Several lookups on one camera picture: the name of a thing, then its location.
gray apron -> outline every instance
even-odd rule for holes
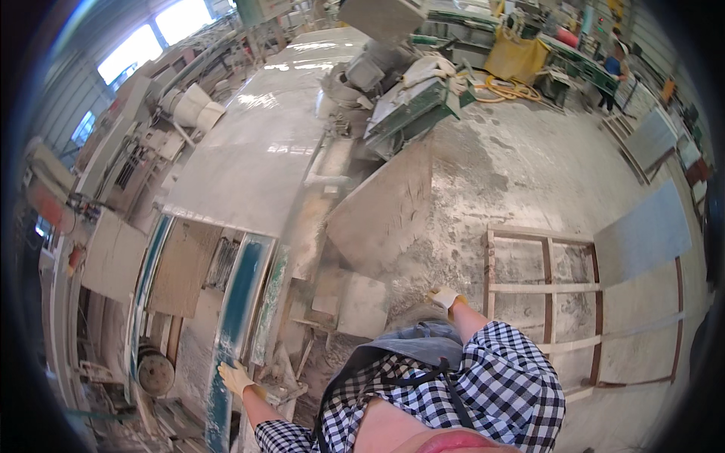
[[[461,423],[466,428],[475,429],[468,412],[451,383],[448,372],[458,370],[463,355],[463,342],[452,325],[444,321],[426,321],[409,328],[385,333],[370,343],[359,345],[345,362],[345,365],[332,376],[327,384],[320,402],[320,410],[315,419],[315,436],[320,445],[321,453],[327,453],[327,443],[322,432],[323,408],[330,399],[332,392],[343,385],[345,380],[360,370],[369,367],[388,353],[401,354],[433,367],[433,370],[419,378],[390,380],[390,384],[398,386],[419,386],[432,381],[441,374],[444,376],[451,400]]]

white hat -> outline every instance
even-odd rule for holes
[[[629,49],[627,48],[627,45],[623,43],[622,41],[617,40],[617,44],[619,44],[619,47],[622,49],[622,52],[624,52],[624,56],[626,57],[629,55]]]

checkered shirt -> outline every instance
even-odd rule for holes
[[[324,402],[322,432],[330,452],[352,451],[357,429],[374,396],[406,411],[430,428],[459,428],[443,375],[413,388],[385,378],[417,378],[432,367],[387,354],[348,378]],[[544,355],[518,329],[491,322],[463,347],[450,380],[476,430],[525,452],[545,453],[564,420],[564,393]],[[260,423],[254,435],[263,452],[319,452],[314,433],[285,420]]]

wooden rack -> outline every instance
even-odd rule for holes
[[[496,248],[494,245],[494,241],[496,238],[509,238],[524,241],[541,241],[542,253],[544,255],[544,285],[496,283]],[[541,349],[541,351],[548,357],[549,354],[560,354],[591,346],[594,347],[592,370],[589,374],[589,379],[585,379],[584,382],[582,382],[581,388],[575,388],[564,392],[568,402],[572,402],[577,399],[581,399],[591,395],[594,388],[620,388],[626,386],[661,383],[666,381],[670,381],[671,383],[674,382],[677,374],[677,363],[679,361],[679,354],[682,345],[682,328],[684,320],[682,268],[680,266],[679,257],[675,259],[677,271],[678,312],[673,316],[663,318],[648,325],[639,326],[637,328],[628,329],[626,331],[604,334],[604,294],[602,288],[600,287],[597,250],[594,245],[593,237],[575,233],[559,233],[556,231],[541,230],[538,228],[489,224],[488,231],[486,232],[486,239],[486,258],[488,260],[484,268],[484,278],[486,280],[486,284],[484,286],[484,304],[486,305],[486,316],[490,320],[495,319],[496,293],[544,294],[544,343],[537,344],[539,349]],[[583,246],[587,248],[592,255],[594,282],[571,284],[553,283],[552,252],[554,243]],[[566,293],[594,293],[595,327],[593,337],[576,341],[567,341],[564,343],[556,342],[556,316],[559,307],[557,295]],[[634,383],[615,383],[600,380],[602,343],[604,341],[637,335],[639,333],[644,333],[647,331],[666,327],[667,325],[673,323],[677,323],[677,343],[675,346],[674,364],[672,366],[672,373],[670,375],[658,379]]]
[[[627,121],[624,115],[611,115],[609,117],[605,117],[598,125],[598,128],[600,130],[606,129],[609,131],[610,134],[612,134],[612,137],[614,137],[614,139],[617,141],[617,144],[622,150],[622,153],[627,158],[627,160],[629,160],[629,163],[634,168],[634,172],[639,178],[646,182],[647,185],[650,185],[652,183],[652,180],[657,175],[657,172],[660,171],[660,167],[662,167],[662,164],[676,151],[674,147],[670,148],[667,152],[665,152],[665,154],[662,155],[662,157],[657,159],[654,164],[650,165],[648,168],[642,169],[639,166],[639,163],[637,163],[637,160],[634,158],[634,156],[632,156],[631,152],[624,144],[626,139],[634,132],[633,127],[629,124],[629,121]]]

yellow bag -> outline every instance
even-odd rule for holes
[[[538,38],[511,41],[499,25],[496,29],[496,44],[486,58],[484,69],[499,79],[517,78],[531,83],[534,74],[544,67],[549,50],[549,46]]]

